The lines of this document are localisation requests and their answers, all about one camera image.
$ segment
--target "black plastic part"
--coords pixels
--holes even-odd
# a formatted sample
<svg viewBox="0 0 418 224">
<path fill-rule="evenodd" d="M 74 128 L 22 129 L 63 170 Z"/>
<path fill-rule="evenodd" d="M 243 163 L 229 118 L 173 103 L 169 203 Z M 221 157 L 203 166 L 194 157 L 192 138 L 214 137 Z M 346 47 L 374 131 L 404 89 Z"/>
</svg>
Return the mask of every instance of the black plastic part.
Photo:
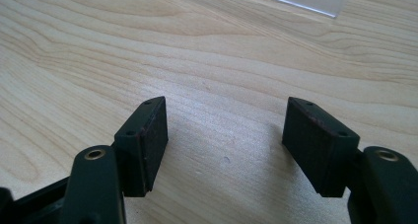
<svg viewBox="0 0 418 224">
<path fill-rule="evenodd" d="M 0 187 L 0 220 L 5 220 L 13 204 L 13 197 L 10 191 Z"/>
<path fill-rule="evenodd" d="M 395 151 L 368 147 L 362 161 L 363 180 L 377 212 L 376 223 L 418 222 L 418 172 Z"/>
<path fill-rule="evenodd" d="M 363 179 L 363 153 L 357 151 L 356 157 L 350 163 L 347 187 L 350 188 L 350 198 L 347 207 L 351 223 L 376 223 L 377 213 Z"/>
<path fill-rule="evenodd" d="M 166 99 L 141 104 L 114 135 L 125 196 L 145 196 L 153 189 L 167 142 Z"/>
<path fill-rule="evenodd" d="M 320 195 L 343 195 L 359 141 L 359 135 L 322 108 L 289 98 L 282 143 Z"/>
<path fill-rule="evenodd" d="M 0 223 L 58 223 L 67 181 L 65 178 L 10 203 Z"/>
<path fill-rule="evenodd" d="M 110 146 L 90 147 L 74 159 L 60 223 L 126 223 L 116 156 Z"/>
</svg>

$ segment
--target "wood grain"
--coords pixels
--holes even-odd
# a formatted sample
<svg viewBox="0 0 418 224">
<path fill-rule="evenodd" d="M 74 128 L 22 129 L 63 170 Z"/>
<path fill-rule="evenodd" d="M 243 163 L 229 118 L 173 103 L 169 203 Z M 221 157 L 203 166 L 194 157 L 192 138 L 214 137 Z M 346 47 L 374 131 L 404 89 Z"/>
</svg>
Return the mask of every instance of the wood grain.
<svg viewBox="0 0 418 224">
<path fill-rule="evenodd" d="M 0 186 L 22 197 L 164 95 L 170 142 L 129 223 L 349 223 L 282 147 L 287 98 L 418 166 L 418 0 L 328 19 L 271 0 L 0 0 Z"/>
</svg>

